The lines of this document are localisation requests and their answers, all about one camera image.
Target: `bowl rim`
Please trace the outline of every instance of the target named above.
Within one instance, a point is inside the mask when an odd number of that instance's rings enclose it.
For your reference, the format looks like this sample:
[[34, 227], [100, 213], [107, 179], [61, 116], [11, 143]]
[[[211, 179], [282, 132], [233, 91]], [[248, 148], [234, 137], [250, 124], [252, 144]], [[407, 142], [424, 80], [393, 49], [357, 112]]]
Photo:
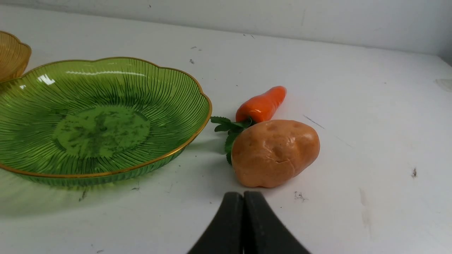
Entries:
[[198, 86], [199, 92], [201, 93], [201, 95], [207, 99], [207, 102], [209, 103], [209, 113], [207, 114], [206, 119], [204, 120], [204, 123], [199, 127], [199, 129], [183, 144], [181, 144], [180, 146], [178, 146], [177, 148], [173, 149], [172, 151], [159, 156], [155, 159], [152, 159], [150, 161], [132, 166], [132, 167], [128, 167], [125, 169], [120, 169], [120, 170], [116, 170], [116, 171], [112, 171], [112, 172], [103, 172], [103, 173], [96, 173], [96, 174], [40, 174], [40, 173], [33, 173], [33, 172], [28, 172], [28, 171], [24, 171], [24, 170], [19, 170], [19, 169], [15, 169], [15, 168], [11, 168], [9, 166], [6, 166], [4, 164], [0, 163], [0, 168], [9, 171], [11, 173], [15, 173], [15, 174], [21, 174], [21, 175], [26, 175], [26, 176], [31, 176], [31, 177], [42, 177], [42, 178], [59, 178], [59, 179], [81, 179], [81, 178], [93, 178], [93, 177], [103, 177], [103, 176], [111, 176], [111, 175], [115, 175], [115, 174], [121, 174], [121, 173], [125, 173], [125, 172], [129, 172], [147, 165], [150, 165], [154, 162], [157, 162], [159, 160], [162, 160], [166, 157], [172, 156], [173, 154], [179, 152], [180, 150], [184, 149], [186, 146], [188, 146], [200, 133], [201, 131], [205, 128], [205, 126], [207, 125], [207, 123], [209, 122], [210, 116], [212, 115], [212, 102], [209, 99], [209, 97], [207, 97], [207, 95], [204, 94], [201, 85], [199, 84], [199, 82], [190, 74], [188, 74], [185, 71], [181, 71], [179, 69], [175, 69], [175, 68], [170, 68], [170, 67], [161, 67], [158, 66], [155, 63], [140, 59], [140, 58], [135, 58], [135, 57], [127, 57], [127, 56], [115, 56], [115, 57], [107, 57], [107, 58], [101, 58], [101, 59], [97, 59], [97, 60], [62, 60], [62, 61], [55, 61], [55, 62], [50, 62], [41, 66], [38, 66], [36, 68], [33, 68], [29, 71], [27, 71], [25, 74], [23, 74], [21, 77], [19, 78], [14, 78], [14, 79], [9, 79], [9, 80], [5, 80], [0, 82], [4, 83], [4, 82], [8, 82], [8, 81], [12, 81], [12, 80], [20, 80], [22, 78], [24, 78], [25, 76], [27, 76], [28, 74], [32, 73], [33, 71], [49, 66], [49, 65], [53, 65], [53, 64], [58, 64], [58, 63], [63, 63], [63, 62], [75, 62], [75, 61], [80, 61], [80, 62], [99, 62], [99, 61], [104, 61], [104, 60], [111, 60], [111, 59], [133, 59], [133, 60], [138, 60], [138, 61], [142, 61], [151, 65], [154, 65], [155, 67], [159, 68], [159, 69], [166, 69], [166, 70], [174, 70], [174, 71], [179, 71], [185, 75], [187, 75], [188, 77], [190, 77], [193, 81], [195, 81], [196, 86]]
[[7, 32], [7, 31], [2, 31], [2, 30], [0, 30], [0, 33], [4, 33], [4, 34], [7, 34], [7, 35], [11, 36], [13, 39], [15, 39], [15, 40], [17, 41], [17, 43], [18, 43], [19, 45], [25, 46], [25, 47], [28, 49], [27, 57], [24, 58], [24, 60], [23, 60], [18, 66], [16, 66], [15, 69], [13, 69], [11, 72], [7, 73], [6, 77], [8, 77], [8, 76], [11, 76], [13, 73], [16, 73], [17, 70], [20, 69], [21, 67], [23, 67], [24, 65], [28, 65], [28, 62], [30, 61], [30, 57], [31, 57], [32, 50], [31, 50], [31, 47], [30, 47], [28, 44], [21, 42], [21, 41], [19, 40], [19, 38], [17, 38], [17, 36], [13, 35], [12, 33], [9, 33], [9, 32]]

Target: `stain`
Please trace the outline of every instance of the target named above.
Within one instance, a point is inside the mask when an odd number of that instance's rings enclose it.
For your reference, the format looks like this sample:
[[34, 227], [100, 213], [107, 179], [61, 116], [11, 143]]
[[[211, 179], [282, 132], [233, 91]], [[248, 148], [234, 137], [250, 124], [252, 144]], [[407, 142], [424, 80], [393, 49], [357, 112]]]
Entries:
[[314, 122], [311, 118], [309, 118], [309, 117], [307, 117], [307, 116], [305, 116], [305, 115], [303, 115], [303, 116], [306, 117], [306, 119], [308, 119], [309, 121], [313, 122], [315, 125], [319, 126], [320, 128], [325, 129], [325, 128], [323, 128], [323, 126], [321, 126], [320, 124]]
[[128, 207], [122, 207], [122, 206], [116, 206], [116, 207], [127, 209], [127, 210], [132, 211], [132, 212], [136, 212], [134, 209], [131, 209], [131, 208], [128, 208]]
[[303, 15], [301, 17], [301, 26], [303, 26], [305, 23], [305, 16], [306, 16], [306, 9], [303, 10]]
[[372, 221], [369, 209], [364, 209], [361, 212], [361, 219], [363, 221], [364, 228], [369, 231], [369, 235], [372, 237]]
[[339, 141], [341, 141], [341, 142], [343, 142], [344, 144], [346, 144], [346, 145], [348, 145], [349, 147], [351, 147], [351, 148], [354, 148], [353, 146], [351, 146], [349, 143], [347, 143], [347, 142], [345, 142], [343, 139], [341, 139], [340, 137], [338, 137], [338, 136], [335, 136], [337, 139], [339, 139]]
[[418, 177], [418, 171], [417, 171], [416, 167], [414, 167], [413, 173], [411, 173], [411, 177], [412, 177], [412, 178]]
[[369, 201], [366, 197], [366, 192], [359, 188], [360, 202], [363, 205], [363, 210], [361, 211], [361, 220], [363, 221], [363, 226], [369, 231], [369, 236], [372, 238], [372, 217], [371, 210], [369, 208]]
[[171, 186], [169, 187], [168, 191], [165, 191], [166, 193], [171, 193], [171, 189], [173, 188], [173, 183], [171, 183]]
[[361, 188], [359, 188], [359, 197], [361, 198], [361, 204], [363, 206], [367, 206], [368, 202], [367, 202], [367, 198], [366, 198], [366, 193]]
[[452, 79], [435, 80], [435, 83], [446, 92], [452, 92]]
[[88, 192], [88, 190], [84, 190], [82, 193], [82, 196], [79, 198], [79, 202], [84, 200], [86, 198], [86, 193]]
[[303, 194], [301, 192], [295, 191], [293, 192], [293, 194], [294, 194], [293, 199], [301, 199], [301, 202], [308, 200], [307, 198], [303, 197]]

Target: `plastic carrot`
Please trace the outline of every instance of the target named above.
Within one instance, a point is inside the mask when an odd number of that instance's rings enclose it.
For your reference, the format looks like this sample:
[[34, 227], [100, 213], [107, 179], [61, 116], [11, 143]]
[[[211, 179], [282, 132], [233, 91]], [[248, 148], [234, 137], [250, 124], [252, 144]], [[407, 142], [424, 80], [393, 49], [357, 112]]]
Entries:
[[276, 110], [283, 103], [287, 90], [283, 86], [275, 86], [267, 92], [254, 96], [243, 103], [235, 114], [236, 122], [251, 118], [254, 122], [272, 119]]
[[228, 118], [211, 117], [212, 123], [219, 124], [215, 132], [227, 132], [225, 142], [226, 159], [231, 164], [231, 149], [235, 138], [251, 125], [271, 120], [278, 107], [283, 103], [287, 90], [283, 86], [275, 86], [267, 92], [254, 96], [243, 103], [235, 114], [235, 122]]

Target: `white tabletop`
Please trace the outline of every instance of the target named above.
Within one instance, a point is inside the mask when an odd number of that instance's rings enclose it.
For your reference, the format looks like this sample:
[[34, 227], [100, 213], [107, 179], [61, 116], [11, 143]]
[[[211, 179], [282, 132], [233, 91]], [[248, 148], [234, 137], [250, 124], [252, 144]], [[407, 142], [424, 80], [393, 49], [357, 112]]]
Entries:
[[[437, 56], [1, 5], [0, 30], [31, 46], [28, 69], [132, 56], [184, 70], [218, 116], [284, 85], [274, 118], [313, 126], [321, 151], [259, 190], [296, 238], [313, 254], [452, 253], [452, 93], [435, 83], [452, 68]], [[223, 194], [246, 190], [214, 126], [167, 166], [84, 198], [0, 172], [0, 252], [186, 253]]]

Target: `orange bowl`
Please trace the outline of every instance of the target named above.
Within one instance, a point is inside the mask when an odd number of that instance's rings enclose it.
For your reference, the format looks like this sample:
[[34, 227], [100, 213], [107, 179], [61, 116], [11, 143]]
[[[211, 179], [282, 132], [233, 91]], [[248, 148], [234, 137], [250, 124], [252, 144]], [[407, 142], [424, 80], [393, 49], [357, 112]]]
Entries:
[[30, 56], [29, 45], [10, 33], [0, 31], [0, 82], [20, 77]]

